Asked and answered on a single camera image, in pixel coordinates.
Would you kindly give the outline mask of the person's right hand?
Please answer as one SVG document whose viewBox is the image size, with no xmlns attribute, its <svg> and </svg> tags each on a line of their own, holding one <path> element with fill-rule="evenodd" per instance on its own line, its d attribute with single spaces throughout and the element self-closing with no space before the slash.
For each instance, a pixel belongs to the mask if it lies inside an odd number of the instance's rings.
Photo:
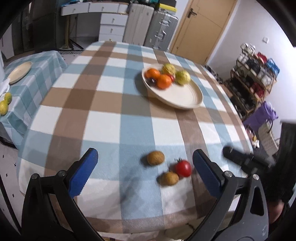
<svg viewBox="0 0 296 241">
<path fill-rule="evenodd" d="M 269 224 L 274 223 L 285 212 L 286 204 L 281 200 L 267 202 Z"/>
</svg>

